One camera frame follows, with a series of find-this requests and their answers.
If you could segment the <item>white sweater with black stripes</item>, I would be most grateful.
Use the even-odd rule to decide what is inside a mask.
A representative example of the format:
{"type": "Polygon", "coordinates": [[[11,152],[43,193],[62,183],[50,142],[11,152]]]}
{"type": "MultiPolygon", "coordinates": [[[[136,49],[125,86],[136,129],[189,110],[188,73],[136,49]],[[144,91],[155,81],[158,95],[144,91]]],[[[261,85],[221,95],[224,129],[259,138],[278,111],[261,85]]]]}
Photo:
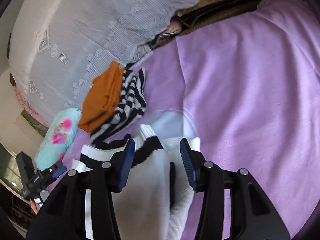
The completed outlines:
{"type": "Polygon", "coordinates": [[[121,239],[181,239],[193,201],[180,137],[160,140],[142,124],[127,184],[112,200],[121,239]]]}

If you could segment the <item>floral turquoise pink quilt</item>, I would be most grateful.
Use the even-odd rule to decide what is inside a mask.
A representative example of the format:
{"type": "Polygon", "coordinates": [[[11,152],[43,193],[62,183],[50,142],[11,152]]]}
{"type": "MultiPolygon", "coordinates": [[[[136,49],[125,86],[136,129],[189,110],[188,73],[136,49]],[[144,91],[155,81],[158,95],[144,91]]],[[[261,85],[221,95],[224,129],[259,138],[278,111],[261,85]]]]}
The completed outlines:
{"type": "Polygon", "coordinates": [[[35,156],[38,170],[45,170],[63,158],[78,132],[81,111],[68,108],[54,118],[35,156]]]}

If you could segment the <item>pink floral bedding stack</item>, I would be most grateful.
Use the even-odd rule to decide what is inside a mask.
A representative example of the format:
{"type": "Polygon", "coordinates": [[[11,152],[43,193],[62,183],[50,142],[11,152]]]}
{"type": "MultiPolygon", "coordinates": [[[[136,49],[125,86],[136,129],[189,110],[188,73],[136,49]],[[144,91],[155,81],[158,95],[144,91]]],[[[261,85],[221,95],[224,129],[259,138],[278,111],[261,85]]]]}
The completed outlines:
{"type": "Polygon", "coordinates": [[[47,124],[47,122],[44,120],[44,118],[42,116],[39,115],[39,113],[37,113],[37,111],[35,111],[31,105],[29,104],[29,102],[25,99],[25,97],[23,96],[22,92],[19,90],[19,88],[16,85],[16,82],[14,80],[14,77],[12,74],[10,74],[10,83],[11,85],[14,87],[14,91],[15,91],[15,97],[18,101],[18,103],[23,107],[23,109],[32,117],[34,118],[36,121],[38,121],[40,124],[42,124],[45,127],[49,127],[49,125],[47,124]]]}

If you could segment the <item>orange folded garment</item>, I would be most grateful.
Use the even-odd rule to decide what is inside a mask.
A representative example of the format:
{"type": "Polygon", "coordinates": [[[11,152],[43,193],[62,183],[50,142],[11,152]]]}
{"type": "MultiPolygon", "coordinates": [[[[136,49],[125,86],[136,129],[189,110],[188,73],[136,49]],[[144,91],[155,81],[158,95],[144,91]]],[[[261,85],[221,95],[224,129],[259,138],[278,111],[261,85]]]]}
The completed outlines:
{"type": "Polygon", "coordinates": [[[124,69],[111,62],[103,74],[97,76],[82,104],[78,127],[87,133],[100,127],[115,111],[119,101],[124,69]]]}

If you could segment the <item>black white striped garment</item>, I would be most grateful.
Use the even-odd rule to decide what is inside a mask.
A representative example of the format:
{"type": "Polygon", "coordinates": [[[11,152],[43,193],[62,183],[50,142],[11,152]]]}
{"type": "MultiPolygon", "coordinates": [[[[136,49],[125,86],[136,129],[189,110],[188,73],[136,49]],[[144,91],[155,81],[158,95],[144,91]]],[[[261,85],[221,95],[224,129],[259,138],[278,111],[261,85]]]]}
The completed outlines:
{"type": "Polygon", "coordinates": [[[137,72],[129,69],[124,70],[119,103],[114,113],[91,133],[91,145],[105,141],[143,117],[146,109],[145,81],[145,68],[137,72]]]}

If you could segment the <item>purple bed sheet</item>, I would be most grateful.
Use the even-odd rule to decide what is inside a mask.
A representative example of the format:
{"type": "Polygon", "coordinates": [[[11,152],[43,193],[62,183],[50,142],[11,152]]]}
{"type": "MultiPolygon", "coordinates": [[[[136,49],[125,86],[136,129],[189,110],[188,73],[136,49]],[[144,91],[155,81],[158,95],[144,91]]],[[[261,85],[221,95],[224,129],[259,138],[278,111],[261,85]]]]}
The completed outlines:
{"type": "MultiPolygon", "coordinates": [[[[187,137],[221,168],[246,168],[291,239],[319,201],[319,22],[303,0],[263,0],[253,11],[176,38],[142,64],[142,124],[187,137]]],[[[181,239],[196,234],[195,194],[181,239]]]]}

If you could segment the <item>white lace cover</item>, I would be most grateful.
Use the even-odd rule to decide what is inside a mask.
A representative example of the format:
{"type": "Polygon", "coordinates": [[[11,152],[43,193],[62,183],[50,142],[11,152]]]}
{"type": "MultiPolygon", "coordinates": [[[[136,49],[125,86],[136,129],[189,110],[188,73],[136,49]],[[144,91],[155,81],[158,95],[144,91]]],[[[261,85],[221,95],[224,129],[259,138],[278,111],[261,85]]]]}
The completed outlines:
{"type": "Polygon", "coordinates": [[[172,16],[199,0],[24,0],[10,39],[9,66],[31,107],[52,122],[81,107],[112,61],[148,53],[172,16]]]}

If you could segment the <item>dark brown blanket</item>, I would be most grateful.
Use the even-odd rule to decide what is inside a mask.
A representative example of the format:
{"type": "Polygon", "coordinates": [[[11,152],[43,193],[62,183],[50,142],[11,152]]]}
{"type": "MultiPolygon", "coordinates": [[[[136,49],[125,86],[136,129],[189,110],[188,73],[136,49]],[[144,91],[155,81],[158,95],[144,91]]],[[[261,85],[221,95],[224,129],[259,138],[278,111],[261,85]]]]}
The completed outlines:
{"type": "Polygon", "coordinates": [[[176,36],[187,35],[211,23],[257,9],[262,0],[200,0],[195,6],[179,10],[165,31],[149,43],[151,50],[162,47],[176,36]]]}

